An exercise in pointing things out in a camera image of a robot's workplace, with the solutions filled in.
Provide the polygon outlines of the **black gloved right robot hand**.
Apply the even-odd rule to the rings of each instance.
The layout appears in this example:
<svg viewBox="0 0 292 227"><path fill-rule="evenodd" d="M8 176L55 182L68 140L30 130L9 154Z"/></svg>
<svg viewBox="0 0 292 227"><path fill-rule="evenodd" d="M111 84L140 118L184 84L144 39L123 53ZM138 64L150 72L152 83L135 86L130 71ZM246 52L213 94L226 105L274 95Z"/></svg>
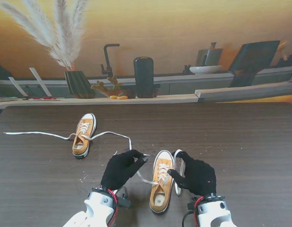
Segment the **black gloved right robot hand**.
<svg viewBox="0 0 292 227"><path fill-rule="evenodd" d="M187 189L198 196L216 194L215 170L202 160L194 159L185 151L173 152L186 164L184 176L176 170L169 169L168 174L174 179L179 188Z"/></svg>

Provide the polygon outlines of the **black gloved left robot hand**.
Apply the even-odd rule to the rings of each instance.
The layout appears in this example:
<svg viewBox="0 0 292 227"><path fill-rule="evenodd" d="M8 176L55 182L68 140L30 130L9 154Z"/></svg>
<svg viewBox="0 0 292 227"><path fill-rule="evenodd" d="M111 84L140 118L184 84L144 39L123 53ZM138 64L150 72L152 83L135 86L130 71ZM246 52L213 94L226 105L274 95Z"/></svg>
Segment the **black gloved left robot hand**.
<svg viewBox="0 0 292 227"><path fill-rule="evenodd" d="M112 156L101 180L104 190L118 190L148 161L148 157L132 149Z"/></svg>

